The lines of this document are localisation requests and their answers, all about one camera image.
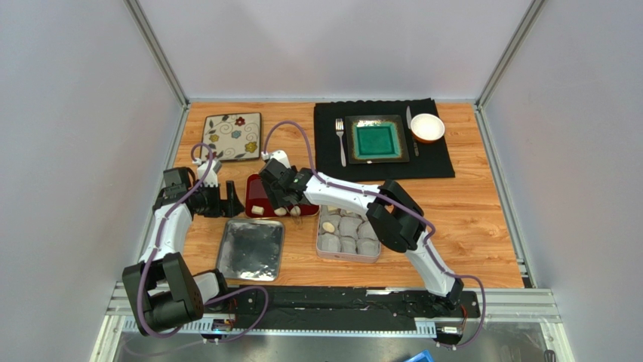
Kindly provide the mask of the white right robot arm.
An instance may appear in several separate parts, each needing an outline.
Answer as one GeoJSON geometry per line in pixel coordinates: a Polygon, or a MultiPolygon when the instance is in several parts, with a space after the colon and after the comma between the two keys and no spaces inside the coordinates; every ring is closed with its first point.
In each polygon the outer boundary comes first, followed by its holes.
{"type": "Polygon", "coordinates": [[[366,217],[377,240],[408,258],[429,293],[452,304],[459,301],[463,282],[433,246],[435,226],[395,180],[379,186],[352,183],[309,168],[286,167],[275,159],[265,163],[259,176],[274,208],[331,206],[366,217]]]}

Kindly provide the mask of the red lacquer tray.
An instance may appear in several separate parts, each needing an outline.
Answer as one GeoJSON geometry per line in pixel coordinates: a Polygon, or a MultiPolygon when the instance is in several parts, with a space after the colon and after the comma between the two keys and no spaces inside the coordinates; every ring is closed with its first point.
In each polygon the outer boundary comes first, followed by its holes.
{"type": "MultiPolygon", "coordinates": [[[[305,216],[314,216],[320,211],[320,206],[311,206],[311,205],[299,205],[302,210],[301,217],[305,216]]],[[[257,173],[252,173],[246,181],[246,193],[245,193],[245,216],[251,219],[269,219],[276,217],[286,217],[290,215],[290,209],[292,206],[285,207],[288,211],[288,214],[285,216],[276,216],[274,214],[274,209],[269,203],[267,194],[263,188],[261,179],[257,173]],[[262,216],[254,215],[251,212],[251,208],[254,206],[261,206],[265,209],[265,212],[262,216]]]]}

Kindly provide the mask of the pink handled metal tongs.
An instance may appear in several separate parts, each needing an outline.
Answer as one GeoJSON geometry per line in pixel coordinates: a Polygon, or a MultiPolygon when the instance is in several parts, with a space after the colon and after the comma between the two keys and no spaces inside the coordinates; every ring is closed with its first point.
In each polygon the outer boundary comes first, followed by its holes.
{"type": "Polygon", "coordinates": [[[291,218],[296,225],[300,225],[302,223],[301,214],[302,210],[300,209],[299,205],[295,205],[290,209],[291,218]]]}

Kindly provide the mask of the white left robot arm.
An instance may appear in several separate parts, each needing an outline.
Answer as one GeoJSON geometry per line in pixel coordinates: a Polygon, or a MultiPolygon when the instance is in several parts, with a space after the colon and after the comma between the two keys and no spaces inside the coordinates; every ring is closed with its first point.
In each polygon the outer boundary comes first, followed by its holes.
{"type": "Polygon", "coordinates": [[[124,268],[122,283],[142,335],[166,338],[203,317],[206,302],[229,288],[218,269],[193,275],[182,252],[195,216],[232,218],[243,210],[235,184],[222,198],[220,165],[196,171],[176,167],[163,174],[165,186],[153,205],[154,231],[138,263],[124,268]]]}

